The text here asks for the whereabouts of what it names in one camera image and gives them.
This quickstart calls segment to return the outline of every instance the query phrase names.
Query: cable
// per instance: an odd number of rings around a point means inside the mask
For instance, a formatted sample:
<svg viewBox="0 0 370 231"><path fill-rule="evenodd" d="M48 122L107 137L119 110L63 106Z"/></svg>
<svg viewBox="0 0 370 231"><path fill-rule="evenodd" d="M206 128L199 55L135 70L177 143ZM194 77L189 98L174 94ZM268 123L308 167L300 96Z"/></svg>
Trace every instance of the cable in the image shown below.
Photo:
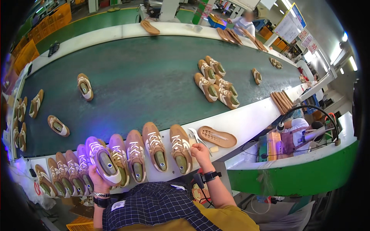
<svg viewBox="0 0 370 231"><path fill-rule="evenodd" d="M253 201L253 199L254 199L256 196L257 196L257 195L253 196L253 197L252 197L252 199L250 200L250 206L251 206L251 208L253 209L253 211L254 211L255 213L245 211L244 209L242 209L242 210L243 210L244 212L246 212L246 213L250 213L250 214L254 214L254 215L262 215L262 214L267 213L267 212L270 210L270 208L271 208L271 199L269 200L269 198L267 198L267 201L268 201L268 204L269 204L269 208L266 210L266 212L259 213L259 212L257 212L257 211L253 208L253 204L252 204L252 201Z"/></svg>

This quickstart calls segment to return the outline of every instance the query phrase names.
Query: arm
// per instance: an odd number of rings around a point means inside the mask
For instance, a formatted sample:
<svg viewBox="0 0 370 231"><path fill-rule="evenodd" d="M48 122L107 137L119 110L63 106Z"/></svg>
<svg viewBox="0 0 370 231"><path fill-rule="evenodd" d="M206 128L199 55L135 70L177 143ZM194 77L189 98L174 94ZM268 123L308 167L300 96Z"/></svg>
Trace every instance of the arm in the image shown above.
<svg viewBox="0 0 370 231"><path fill-rule="evenodd" d="M99 173L96 172L96 165L89 166L89 176L94 184L94 191L97 193L109 193L109 185L101 178ZM94 204L94 228L103 229L103 211L105 208L101 208Z"/></svg>
<svg viewBox="0 0 370 231"><path fill-rule="evenodd" d="M191 155L196 158L204 173L216 171L209 159L208 148L203 144L193 144L190 148ZM207 182L209 194L211 196L212 204L215 208L222 208L227 205L234 205L236 203L232 195L228 192L225 185L221 182L220 177L216 176L214 180Z"/></svg>

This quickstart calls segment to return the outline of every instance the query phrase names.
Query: green floor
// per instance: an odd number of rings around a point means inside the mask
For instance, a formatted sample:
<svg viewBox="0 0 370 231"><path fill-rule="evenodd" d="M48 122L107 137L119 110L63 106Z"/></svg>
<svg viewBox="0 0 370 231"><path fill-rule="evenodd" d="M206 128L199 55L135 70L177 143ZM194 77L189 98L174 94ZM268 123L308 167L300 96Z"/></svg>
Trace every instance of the green floor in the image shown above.
<svg viewBox="0 0 370 231"><path fill-rule="evenodd" d="M37 43L36 48L38 52L42 54L45 51L48 51L50 45L53 44L55 41L62 43L64 41L67 41L68 39L85 34L90 31L139 22L139 17L137 17L138 15L139 13L136 9L124 9L83 18L81 20L70 23L67 26L50 34L39 43ZM193 16L194 13L187 10L179 10L179 12L177 13L177 18L182 23L189 23L193 19Z"/></svg>
<svg viewBox="0 0 370 231"><path fill-rule="evenodd" d="M235 85L241 106L301 83L294 66L279 60L284 67L276 69L269 54L220 40L157 36L95 45L64 56L26 79L22 97L32 99L39 89L45 93L37 118L25 118L27 151L23 155L44 156L76 149L89 136L105 142L115 133L126 138L130 130L141 131L148 121L165 130L173 124L229 111L220 101L209 103L194 82L194 74L199 72L197 63L206 55L222 63L225 79ZM262 74L259 86L252 68ZM91 81L91 102L86 102L77 89L79 73ZM69 127L69 137L49 128L49 115Z"/></svg>

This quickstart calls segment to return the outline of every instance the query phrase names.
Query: plastic bag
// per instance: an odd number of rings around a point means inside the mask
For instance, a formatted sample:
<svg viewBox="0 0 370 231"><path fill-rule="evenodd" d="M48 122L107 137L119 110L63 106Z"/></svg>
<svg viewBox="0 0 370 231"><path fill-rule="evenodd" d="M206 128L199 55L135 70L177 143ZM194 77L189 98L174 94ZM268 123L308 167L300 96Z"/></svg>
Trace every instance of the plastic bag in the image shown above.
<svg viewBox="0 0 370 231"><path fill-rule="evenodd" d="M12 166L9 166L9 172L13 181L22 186L30 201L34 204L39 203L45 210L49 210L54 207L56 202L47 194L44 194L41 186L38 184L37 178L31 176L29 172L30 167L31 163L27 163L21 157Z"/></svg>

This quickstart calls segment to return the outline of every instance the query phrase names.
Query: black wristband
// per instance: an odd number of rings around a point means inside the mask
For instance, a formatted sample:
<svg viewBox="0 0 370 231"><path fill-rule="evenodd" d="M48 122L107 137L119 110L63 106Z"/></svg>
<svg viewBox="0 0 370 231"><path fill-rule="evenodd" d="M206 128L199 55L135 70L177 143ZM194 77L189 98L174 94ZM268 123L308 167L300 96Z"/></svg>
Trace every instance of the black wristband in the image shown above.
<svg viewBox="0 0 370 231"><path fill-rule="evenodd" d="M107 208L108 205L110 204L111 199L110 198L95 198L94 197L94 203L101 208Z"/></svg>

